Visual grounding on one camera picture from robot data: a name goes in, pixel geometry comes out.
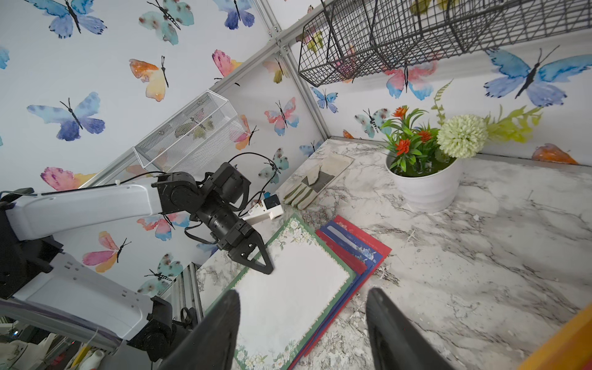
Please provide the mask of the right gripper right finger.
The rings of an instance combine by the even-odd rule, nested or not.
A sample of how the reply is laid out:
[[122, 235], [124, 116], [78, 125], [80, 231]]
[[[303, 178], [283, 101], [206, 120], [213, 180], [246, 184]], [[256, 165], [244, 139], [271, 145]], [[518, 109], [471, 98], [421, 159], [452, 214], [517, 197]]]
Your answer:
[[375, 369], [452, 368], [382, 289], [369, 290], [365, 311]]

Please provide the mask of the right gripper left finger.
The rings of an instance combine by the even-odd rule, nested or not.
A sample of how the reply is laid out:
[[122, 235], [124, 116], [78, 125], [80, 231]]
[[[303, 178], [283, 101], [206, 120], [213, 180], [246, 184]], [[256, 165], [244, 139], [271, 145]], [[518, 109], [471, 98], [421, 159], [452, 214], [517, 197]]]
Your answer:
[[160, 369], [232, 368], [241, 320], [240, 295], [226, 291], [203, 321], [171, 355]]

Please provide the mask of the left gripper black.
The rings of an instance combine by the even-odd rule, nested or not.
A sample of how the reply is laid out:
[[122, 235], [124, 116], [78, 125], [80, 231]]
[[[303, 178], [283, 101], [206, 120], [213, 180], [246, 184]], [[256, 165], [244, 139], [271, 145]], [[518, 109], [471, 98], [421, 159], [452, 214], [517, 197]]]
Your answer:
[[246, 221], [239, 220], [223, 236], [218, 247], [227, 251], [230, 259], [262, 274], [274, 271], [270, 255], [259, 233]]

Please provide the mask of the green floral stationery paper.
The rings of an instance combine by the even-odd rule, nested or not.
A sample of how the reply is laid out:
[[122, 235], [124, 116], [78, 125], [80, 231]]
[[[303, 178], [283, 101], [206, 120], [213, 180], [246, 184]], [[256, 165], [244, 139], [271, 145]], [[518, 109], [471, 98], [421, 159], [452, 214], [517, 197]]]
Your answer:
[[234, 290], [240, 325], [233, 369], [287, 369], [358, 277], [294, 214], [267, 243], [274, 266], [262, 274], [234, 263], [223, 251], [197, 270], [203, 309]]

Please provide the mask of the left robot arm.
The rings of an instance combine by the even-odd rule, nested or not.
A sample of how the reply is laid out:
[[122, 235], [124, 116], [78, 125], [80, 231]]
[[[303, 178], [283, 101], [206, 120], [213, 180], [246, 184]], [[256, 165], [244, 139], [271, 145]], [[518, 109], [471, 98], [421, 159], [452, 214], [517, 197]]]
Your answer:
[[1, 198], [1, 309], [111, 350], [153, 360], [186, 345], [198, 304], [174, 308], [162, 292], [203, 239], [245, 267], [273, 270], [254, 218], [239, 217], [250, 182], [229, 163], [195, 180], [185, 172]]

